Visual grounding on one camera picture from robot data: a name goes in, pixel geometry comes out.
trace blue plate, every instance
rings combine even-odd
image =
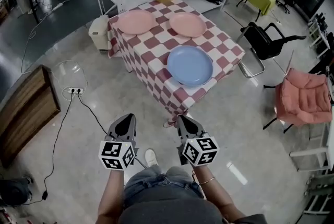
[[[212,77],[210,57],[194,46],[179,46],[171,51],[167,60],[168,71],[178,82],[196,87]]]

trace checkered tablecloth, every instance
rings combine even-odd
[[[230,74],[245,54],[244,50],[212,21],[195,11],[182,0],[167,4],[157,1],[144,3],[134,9],[144,9],[156,18],[156,25],[139,36],[122,33],[116,26],[118,16],[109,20],[109,56],[121,51],[126,69],[134,71],[148,91],[171,114],[164,126],[175,123],[179,114],[186,114],[220,79]],[[177,34],[169,24],[174,13],[186,11],[198,15],[207,25],[200,37],[187,38]],[[177,82],[167,70],[169,53],[179,45],[191,45],[205,51],[213,62],[212,78],[199,87]]]

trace pink plate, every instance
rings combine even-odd
[[[117,27],[126,34],[144,34],[154,26],[155,18],[146,10],[136,9],[123,13]]]
[[[169,23],[176,33],[189,38],[199,37],[207,30],[205,22],[192,13],[176,13]]]

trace pink cushion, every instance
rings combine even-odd
[[[331,121],[326,76],[290,69],[276,86],[276,106],[277,118],[294,125]]]

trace white sneaker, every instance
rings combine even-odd
[[[147,163],[147,167],[151,167],[154,164],[158,165],[156,153],[152,149],[147,149],[146,150],[145,160],[146,160],[146,163]]]

